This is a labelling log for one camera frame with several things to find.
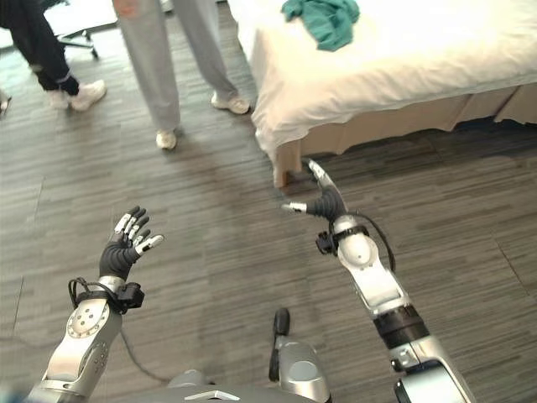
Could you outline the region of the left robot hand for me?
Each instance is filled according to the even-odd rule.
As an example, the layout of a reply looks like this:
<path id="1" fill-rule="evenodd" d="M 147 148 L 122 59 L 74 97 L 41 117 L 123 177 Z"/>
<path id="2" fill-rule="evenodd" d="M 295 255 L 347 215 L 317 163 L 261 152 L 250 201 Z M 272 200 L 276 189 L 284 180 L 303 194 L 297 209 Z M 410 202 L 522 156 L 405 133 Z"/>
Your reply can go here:
<path id="1" fill-rule="evenodd" d="M 99 262 L 101 277 L 113 276 L 126 281 L 136 262 L 164 241 L 163 235 L 152 235 L 151 230 L 145 227 L 148 222 L 147 210 L 140 206 L 121 216 L 102 251 Z"/>

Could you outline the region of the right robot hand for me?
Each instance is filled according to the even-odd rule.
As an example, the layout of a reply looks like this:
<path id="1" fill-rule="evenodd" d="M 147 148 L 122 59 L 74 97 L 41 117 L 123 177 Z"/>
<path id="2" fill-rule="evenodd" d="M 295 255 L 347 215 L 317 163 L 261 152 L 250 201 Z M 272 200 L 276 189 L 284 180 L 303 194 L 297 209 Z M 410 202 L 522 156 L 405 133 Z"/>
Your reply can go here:
<path id="1" fill-rule="evenodd" d="M 314 201 L 286 202 L 281 208 L 289 212 L 322 217 L 328 222 L 334 222 L 339 217 L 347 215 L 347 207 L 342 195 L 328 173 L 313 159 L 303 158 L 301 162 L 314 176 L 315 183 L 321 189 L 321 196 Z"/>

